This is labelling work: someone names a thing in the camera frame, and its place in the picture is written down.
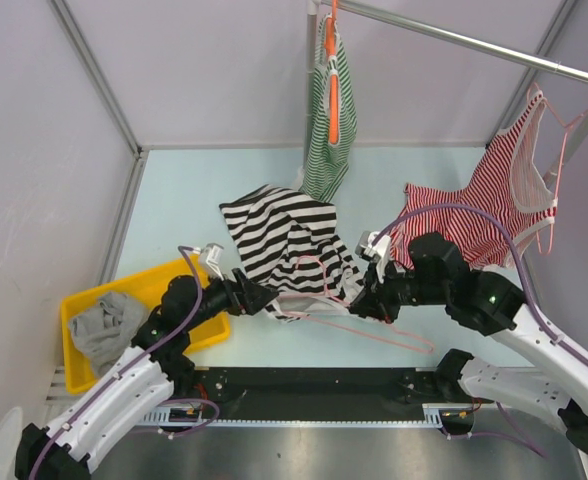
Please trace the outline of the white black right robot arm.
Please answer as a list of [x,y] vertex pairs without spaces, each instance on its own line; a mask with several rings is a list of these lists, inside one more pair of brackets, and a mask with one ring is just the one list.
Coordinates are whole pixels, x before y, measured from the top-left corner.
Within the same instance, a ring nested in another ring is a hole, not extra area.
[[415,266],[409,271],[390,260],[389,244],[389,236],[377,232],[361,236],[356,253],[369,266],[350,313],[391,324],[405,306],[443,307],[458,325],[517,352],[538,372],[511,371],[450,349],[433,375],[438,396],[450,403],[508,405],[544,421],[588,455],[588,352],[509,279],[471,269],[441,234],[411,242]]

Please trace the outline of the black white striped tank top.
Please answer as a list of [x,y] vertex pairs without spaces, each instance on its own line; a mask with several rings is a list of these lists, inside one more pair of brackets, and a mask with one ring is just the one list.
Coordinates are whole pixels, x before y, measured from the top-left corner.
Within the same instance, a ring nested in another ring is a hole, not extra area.
[[[363,288],[363,274],[337,233],[336,208],[330,203],[288,188],[265,185],[219,205],[247,277],[280,293],[321,293],[322,272],[314,262],[296,261],[317,256],[326,266],[331,294],[349,304]],[[276,311],[277,299],[265,308],[283,323],[298,319]]]

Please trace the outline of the pink wire hanger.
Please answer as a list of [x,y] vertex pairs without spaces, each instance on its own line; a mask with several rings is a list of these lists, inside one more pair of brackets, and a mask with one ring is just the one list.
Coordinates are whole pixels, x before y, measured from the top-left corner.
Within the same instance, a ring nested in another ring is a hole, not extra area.
[[309,260],[317,264],[322,272],[323,289],[321,293],[280,293],[277,299],[276,311],[283,316],[296,318],[298,320],[307,320],[317,324],[330,326],[340,329],[360,337],[364,337],[376,342],[392,345],[397,348],[413,351],[422,355],[431,355],[434,353],[435,345],[416,334],[398,330],[394,326],[389,326],[388,329],[397,336],[409,338],[417,343],[419,346],[413,344],[406,344],[399,341],[391,340],[380,335],[373,335],[362,330],[345,326],[341,323],[329,321],[328,317],[347,316],[349,311],[349,303],[339,297],[331,294],[328,286],[328,274],[325,264],[313,255],[303,255],[300,257],[294,266],[294,270],[298,270],[303,260]]

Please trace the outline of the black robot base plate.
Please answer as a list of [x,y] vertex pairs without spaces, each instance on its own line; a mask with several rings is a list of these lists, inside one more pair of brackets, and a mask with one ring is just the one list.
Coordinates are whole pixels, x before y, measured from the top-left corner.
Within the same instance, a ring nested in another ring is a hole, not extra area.
[[312,402],[473,404],[481,400],[464,393],[431,370],[415,368],[268,368],[212,367],[195,372],[189,391],[178,393],[160,404],[186,406],[194,402],[201,412],[211,409],[205,421],[219,416],[221,405],[286,404],[303,406]]

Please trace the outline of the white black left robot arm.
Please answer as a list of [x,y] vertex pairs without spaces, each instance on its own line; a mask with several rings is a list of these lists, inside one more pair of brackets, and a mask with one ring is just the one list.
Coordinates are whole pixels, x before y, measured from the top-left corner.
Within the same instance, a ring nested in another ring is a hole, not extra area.
[[146,414],[193,392],[195,367],[184,354],[191,330],[220,313],[254,315],[277,296],[277,290],[251,281],[240,270],[207,286],[193,275],[172,279],[114,366],[46,426],[23,429],[15,477],[90,478]]

